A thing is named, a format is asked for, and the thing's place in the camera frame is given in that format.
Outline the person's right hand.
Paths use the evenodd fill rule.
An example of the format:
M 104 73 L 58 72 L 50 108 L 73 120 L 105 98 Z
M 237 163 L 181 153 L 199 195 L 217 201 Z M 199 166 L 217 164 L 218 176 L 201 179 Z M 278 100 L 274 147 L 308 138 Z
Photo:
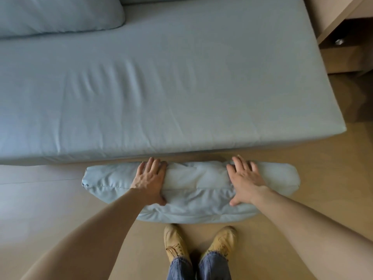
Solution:
M 251 162 L 247 161 L 247 175 L 245 177 L 235 177 L 232 175 L 234 164 L 226 165 L 227 172 L 231 183 L 234 187 L 235 194 L 239 193 L 240 203 L 250 203 L 256 205 L 257 200 L 267 192 L 270 191 L 270 188 L 266 185 L 266 182 L 260 174 L 260 179 L 253 179 L 251 174 Z

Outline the person's left hand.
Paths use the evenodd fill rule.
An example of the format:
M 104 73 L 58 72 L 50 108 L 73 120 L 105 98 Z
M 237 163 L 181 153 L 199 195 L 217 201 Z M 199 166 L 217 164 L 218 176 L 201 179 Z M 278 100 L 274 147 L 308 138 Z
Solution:
M 161 192 L 167 169 L 167 162 L 162 162 L 162 167 L 157 175 L 152 174 L 152 162 L 154 158 L 147 161 L 144 173 L 141 176 L 135 175 L 131 185 L 131 191 L 139 194 L 141 203 L 150 206 L 157 203 L 158 192 Z

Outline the light blue pillow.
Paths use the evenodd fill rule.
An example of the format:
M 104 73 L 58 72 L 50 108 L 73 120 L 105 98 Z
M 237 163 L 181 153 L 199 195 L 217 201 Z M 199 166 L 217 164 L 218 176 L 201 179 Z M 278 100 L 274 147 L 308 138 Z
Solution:
M 100 31 L 124 23 L 119 0 L 0 0 L 0 38 Z
M 164 224 L 215 224 L 243 221 L 258 214 L 251 204 L 229 205 L 235 190 L 226 165 L 233 162 L 168 162 L 161 195 L 165 206 L 146 206 L 139 221 Z M 90 166 L 82 186 L 93 196 L 111 203 L 126 193 L 139 162 Z

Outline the person's right forearm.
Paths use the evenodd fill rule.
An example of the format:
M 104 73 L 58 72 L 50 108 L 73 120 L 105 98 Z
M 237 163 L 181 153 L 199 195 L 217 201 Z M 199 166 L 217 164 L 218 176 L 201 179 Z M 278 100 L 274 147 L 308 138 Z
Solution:
M 373 280 L 373 241 L 266 186 L 251 203 L 282 232 L 318 280 Z

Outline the person's left forearm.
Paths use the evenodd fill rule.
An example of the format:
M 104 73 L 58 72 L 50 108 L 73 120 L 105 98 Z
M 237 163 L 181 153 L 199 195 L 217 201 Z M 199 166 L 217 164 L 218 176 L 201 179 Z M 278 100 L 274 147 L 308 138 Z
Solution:
M 108 280 L 144 207 L 130 189 L 63 238 L 21 280 Z

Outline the person's right tan shoe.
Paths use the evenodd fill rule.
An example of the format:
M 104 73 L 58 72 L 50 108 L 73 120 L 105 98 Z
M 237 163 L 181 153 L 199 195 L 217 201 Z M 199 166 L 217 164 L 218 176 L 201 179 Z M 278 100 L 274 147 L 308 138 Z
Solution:
M 223 227 L 216 233 L 210 247 L 202 254 L 200 260 L 204 259 L 209 253 L 217 253 L 229 261 L 236 248 L 237 241 L 238 231 L 235 227 Z

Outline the person's tan shoe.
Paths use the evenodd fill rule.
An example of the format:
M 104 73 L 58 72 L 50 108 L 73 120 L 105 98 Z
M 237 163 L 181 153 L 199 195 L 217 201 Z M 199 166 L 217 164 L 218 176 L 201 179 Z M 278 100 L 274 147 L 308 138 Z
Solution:
M 237 241 L 238 231 L 235 227 L 223 227 L 216 233 L 210 247 L 202 254 L 200 260 L 204 259 L 209 253 L 217 253 L 229 261 L 236 248 Z
M 168 224 L 164 229 L 164 245 L 170 263 L 181 258 L 192 264 L 187 245 L 182 237 L 180 228 L 175 224 Z

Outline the person's left tan shoe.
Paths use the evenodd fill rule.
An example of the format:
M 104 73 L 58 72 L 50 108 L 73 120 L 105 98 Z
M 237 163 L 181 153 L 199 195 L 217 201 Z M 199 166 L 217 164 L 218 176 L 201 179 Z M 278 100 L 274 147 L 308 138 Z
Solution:
M 187 245 L 182 237 L 180 228 L 175 224 L 168 224 L 164 229 L 164 245 L 170 263 L 181 258 L 192 264 Z

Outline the person's right jeans leg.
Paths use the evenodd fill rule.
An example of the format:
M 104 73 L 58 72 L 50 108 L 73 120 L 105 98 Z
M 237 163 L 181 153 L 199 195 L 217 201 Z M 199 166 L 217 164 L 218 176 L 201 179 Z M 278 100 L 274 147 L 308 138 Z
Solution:
M 198 263 L 196 280 L 232 280 L 228 260 L 218 251 L 209 251 Z

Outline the person's jeans leg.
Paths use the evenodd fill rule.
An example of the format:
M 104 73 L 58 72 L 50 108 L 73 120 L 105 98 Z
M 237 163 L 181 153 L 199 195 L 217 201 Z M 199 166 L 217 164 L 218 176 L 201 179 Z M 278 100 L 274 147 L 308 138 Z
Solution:
M 232 280 L 228 260 L 218 251 L 209 251 L 198 263 L 196 280 Z
M 192 263 L 184 256 L 177 256 L 170 263 L 166 280 L 195 280 Z

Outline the person's left jeans leg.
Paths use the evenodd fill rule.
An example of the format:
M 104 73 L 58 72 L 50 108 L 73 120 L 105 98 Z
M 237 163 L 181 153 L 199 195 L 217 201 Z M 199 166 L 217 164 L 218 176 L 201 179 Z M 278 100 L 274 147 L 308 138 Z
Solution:
M 170 263 L 166 280 L 195 280 L 192 263 L 184 256 L 177 256 Z

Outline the bed with light blue sheet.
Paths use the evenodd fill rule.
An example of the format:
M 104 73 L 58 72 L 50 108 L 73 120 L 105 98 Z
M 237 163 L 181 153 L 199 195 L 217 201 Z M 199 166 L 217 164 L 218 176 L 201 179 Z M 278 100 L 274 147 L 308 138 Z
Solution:
M 120 28 L 0 41 L 0 165 L 346 131 L 303 0 L 130 5 Z

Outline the wooden nightstand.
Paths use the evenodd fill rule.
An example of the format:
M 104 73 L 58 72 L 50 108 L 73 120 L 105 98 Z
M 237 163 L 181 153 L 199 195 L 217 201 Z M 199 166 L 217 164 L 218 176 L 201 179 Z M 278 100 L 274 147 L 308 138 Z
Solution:
M 373 71 L 373 0 L 304 0 L 328 74 Z M 338 38 L 345 43 L 334 44 Z

